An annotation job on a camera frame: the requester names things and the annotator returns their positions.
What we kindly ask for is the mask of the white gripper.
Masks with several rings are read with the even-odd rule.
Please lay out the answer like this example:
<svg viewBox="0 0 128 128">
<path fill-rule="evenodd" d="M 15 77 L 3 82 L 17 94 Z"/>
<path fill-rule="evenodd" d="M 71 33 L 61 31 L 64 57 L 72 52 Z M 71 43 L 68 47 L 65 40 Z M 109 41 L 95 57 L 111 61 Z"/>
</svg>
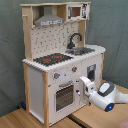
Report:
<svg viewBox="0 0 128 128">
<path fill-rule="evenodd" d="M 79 89 L 80 89 L 80 100 L 86 101 L 89 99 L 91 93 L 96 91 L 95 83 L 92 82 L 85 76 L 79 79 Z"/>
</svg>

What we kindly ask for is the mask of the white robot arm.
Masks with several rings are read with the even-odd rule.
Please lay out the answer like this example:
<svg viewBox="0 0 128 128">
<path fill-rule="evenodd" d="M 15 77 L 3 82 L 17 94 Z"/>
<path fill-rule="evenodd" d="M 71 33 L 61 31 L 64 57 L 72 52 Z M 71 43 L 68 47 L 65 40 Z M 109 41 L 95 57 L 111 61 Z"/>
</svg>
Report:
<svg viewBox="0 0 128 128">
<path fill-rule="evenodd" d="M 112 82 L 104 82 L 99 88 L 87 77 L 79 80 L 80 101 L 94 104 L 99 109 L 109 112 L 116 104 L 128 104 L 128 94 L 121 93 Z"/>
</svg>

